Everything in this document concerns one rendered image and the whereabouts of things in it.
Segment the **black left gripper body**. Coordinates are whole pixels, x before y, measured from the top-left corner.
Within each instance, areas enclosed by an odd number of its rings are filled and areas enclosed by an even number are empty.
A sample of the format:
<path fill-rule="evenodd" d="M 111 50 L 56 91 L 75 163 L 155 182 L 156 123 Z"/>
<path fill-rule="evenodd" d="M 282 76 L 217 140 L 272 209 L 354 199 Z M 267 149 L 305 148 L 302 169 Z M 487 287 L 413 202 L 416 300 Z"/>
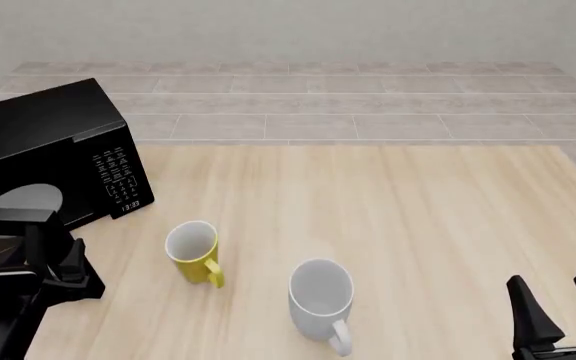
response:
<path fill-rule="evenodd" d="M 41 293 L 50 301 L 101 299 L 106 287 L 100 278 L 86 275 L 79 283 L 45 280 Z"/>

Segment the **yellow mug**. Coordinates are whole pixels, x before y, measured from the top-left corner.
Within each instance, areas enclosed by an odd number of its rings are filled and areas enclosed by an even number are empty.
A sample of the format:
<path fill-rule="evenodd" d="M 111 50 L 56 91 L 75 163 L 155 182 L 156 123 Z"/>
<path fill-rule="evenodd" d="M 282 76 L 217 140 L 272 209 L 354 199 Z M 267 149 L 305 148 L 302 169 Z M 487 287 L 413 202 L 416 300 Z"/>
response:
<path fill-rule="evenodd" d="M 175 227 L 165 240 L 165 252 L 182 275 L 192 284 L 209 282 L 225 285 L 218 263 L 218 232 L 206 221 L 187 221 Z"/>

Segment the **grey round turntable plate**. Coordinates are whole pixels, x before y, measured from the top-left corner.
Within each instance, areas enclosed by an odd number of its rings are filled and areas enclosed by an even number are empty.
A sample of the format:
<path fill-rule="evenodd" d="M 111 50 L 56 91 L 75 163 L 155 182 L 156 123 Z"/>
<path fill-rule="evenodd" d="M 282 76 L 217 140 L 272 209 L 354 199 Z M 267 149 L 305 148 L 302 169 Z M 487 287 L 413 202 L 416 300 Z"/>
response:
<path fill-rule="evenodd" d="M 62 192 L 49 184 L 24 185 L 0 195 L 0 209 L 43 209 L 58 212 L 62 204 Z"/>

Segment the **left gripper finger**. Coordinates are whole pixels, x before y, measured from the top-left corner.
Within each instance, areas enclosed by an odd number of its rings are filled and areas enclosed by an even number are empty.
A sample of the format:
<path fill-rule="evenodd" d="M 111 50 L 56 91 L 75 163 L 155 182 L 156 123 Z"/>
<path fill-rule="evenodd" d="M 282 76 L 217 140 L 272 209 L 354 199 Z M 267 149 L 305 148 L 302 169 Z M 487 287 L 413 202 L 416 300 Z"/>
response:
<path fill-rule="evenodd" d="M 75 239 L 69 253 L 69 280 L 82 281 L 86 276 L 85 244 L 83 239 Z"/>

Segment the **black microwave oven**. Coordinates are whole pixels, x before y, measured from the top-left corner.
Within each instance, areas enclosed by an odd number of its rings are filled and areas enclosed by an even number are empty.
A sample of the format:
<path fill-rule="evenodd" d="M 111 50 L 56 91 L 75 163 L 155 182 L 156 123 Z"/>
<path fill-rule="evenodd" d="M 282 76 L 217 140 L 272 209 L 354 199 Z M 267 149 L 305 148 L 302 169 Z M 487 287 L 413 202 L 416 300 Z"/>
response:
<path fill-rule="evenodd" d="M 154 202 L 126 120 L 87 79 L 0 101 L 0 195 L 31 184 L 59 188 L 71 230 Z"/>

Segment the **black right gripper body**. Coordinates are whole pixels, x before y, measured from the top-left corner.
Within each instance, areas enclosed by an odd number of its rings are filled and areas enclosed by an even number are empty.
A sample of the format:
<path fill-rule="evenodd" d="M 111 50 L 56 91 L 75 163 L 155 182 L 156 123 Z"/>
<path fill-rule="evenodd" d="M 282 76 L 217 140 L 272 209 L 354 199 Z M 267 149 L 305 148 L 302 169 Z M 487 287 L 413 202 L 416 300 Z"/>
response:
<path fill-rule="evenodd" d="M 576 344 L 557 347 L 553 341 L 513 341 L 513 360 L 576 360 Z"/>

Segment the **white mug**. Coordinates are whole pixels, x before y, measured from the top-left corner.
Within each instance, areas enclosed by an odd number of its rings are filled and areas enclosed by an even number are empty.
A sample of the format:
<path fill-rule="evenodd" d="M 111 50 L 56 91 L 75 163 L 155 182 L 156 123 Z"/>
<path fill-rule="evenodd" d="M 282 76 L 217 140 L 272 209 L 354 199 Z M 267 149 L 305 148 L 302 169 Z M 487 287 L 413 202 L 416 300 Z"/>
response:
<path fill-rule="evenodd" d="M 349 356 L 353 345 L 347 320 L 354 294 L 352 277 L 343 266 L 329 259 L 306 260 L 288 281 L 292 322 L 305 338 L 326 341 L 338 356 Z"/>

